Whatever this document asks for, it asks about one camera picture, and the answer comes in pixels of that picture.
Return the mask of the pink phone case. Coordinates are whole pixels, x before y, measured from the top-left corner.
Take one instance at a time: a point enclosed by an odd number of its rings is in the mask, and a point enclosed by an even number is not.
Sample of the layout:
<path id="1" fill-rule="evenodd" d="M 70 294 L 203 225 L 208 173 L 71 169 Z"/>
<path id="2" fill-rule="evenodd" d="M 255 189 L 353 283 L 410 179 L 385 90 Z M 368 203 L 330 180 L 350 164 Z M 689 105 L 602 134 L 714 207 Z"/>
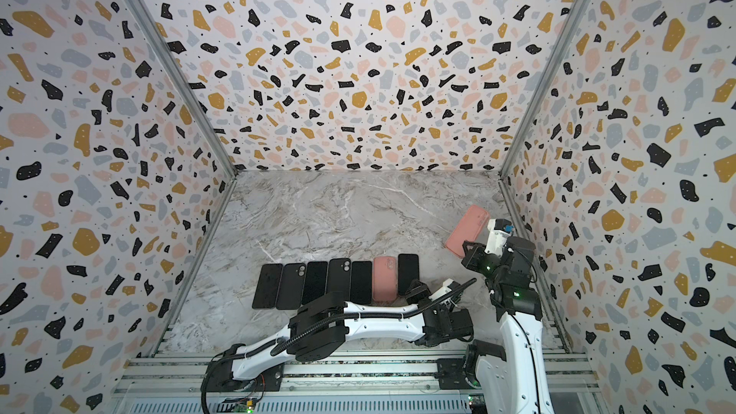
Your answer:
<path id="1" fill-rule="evenodd" d="M 482 230 L 487 226 L 489 218 L 490 215 L 486 210 L 472 205 L 446 240 L 446 249 L 457 257 L 463 258 L 463 243 L 474 243 Z"/>
<path id="2" fill-rule="evenodd" d="M 381 256 L 373 260 L 373 301 L 393 302 L 398 297 L 398 261 Z"/>

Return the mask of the black phone case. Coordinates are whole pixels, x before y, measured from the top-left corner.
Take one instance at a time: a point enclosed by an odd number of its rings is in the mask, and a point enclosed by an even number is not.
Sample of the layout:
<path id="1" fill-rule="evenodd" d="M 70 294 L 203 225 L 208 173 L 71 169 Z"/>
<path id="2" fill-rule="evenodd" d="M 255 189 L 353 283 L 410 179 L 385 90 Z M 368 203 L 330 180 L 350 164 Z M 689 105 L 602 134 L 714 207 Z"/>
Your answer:
<path id="1" fill-rule="evenodd" d="M 286 264 L 283 267 L 276 299 L 277 310 L 293 311 L 301 306 L 306 270 L 307 265 L 304 263 Z"/>
<path id="2" fill-rule="evenodd" d="M 329 260 L 326 291 L 340 293 L 344 300 L 350 298 L 352 261 L 349 258 Z"/>

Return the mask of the purple phone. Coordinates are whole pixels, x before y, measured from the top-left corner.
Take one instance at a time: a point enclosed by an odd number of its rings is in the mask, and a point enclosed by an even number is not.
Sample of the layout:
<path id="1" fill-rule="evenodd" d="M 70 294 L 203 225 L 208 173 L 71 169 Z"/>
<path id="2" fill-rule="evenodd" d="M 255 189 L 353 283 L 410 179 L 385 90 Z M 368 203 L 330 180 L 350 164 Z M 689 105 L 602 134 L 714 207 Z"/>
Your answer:
<path id="1" fill-rule="evenodd" d="M 253 310 L 269 310 L 276 307 L 283 267 L 282 264 L 262 266 L 251 304 Z"/>

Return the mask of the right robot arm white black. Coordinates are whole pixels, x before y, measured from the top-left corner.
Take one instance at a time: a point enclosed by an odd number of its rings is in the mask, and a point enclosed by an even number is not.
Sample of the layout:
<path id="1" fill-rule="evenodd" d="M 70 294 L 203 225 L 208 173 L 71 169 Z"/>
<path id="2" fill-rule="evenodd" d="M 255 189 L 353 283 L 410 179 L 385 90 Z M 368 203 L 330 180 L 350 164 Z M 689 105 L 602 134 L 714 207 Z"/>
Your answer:
<path id="1" fill-rule="evenodd" d="M 536 282 L 534 245 L 510 237 L 492 250 L 463 243 L 465 268 L 485 278 L 503 344 L 474 341 L 465 366 L 480 386 L 489 413 L 552 413 L 542 350 L 542 303 Z"/>

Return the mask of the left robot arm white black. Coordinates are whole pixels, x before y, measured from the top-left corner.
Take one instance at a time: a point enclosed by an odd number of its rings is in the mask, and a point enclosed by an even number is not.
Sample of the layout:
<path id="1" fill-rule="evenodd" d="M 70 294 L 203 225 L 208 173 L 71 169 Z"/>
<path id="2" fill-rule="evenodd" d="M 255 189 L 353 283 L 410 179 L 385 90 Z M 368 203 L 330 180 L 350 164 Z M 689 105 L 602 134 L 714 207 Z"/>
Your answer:
<path id="1" fill-rule="evenodd" d="M 368 338 L 398 339 L 436 347 L 473 336 L 470 312 L 455 306 L 475 283 L 445 281 L 439 291 L 404 307 L 372 307 L 329 292 L 298 309 L 289 323 L 254 344 L 238 343 L 208 364 L 202 395 L 231 392 L 262 383 L 266 371 L 291 361 L 324 360 L 343 344 Z"/>

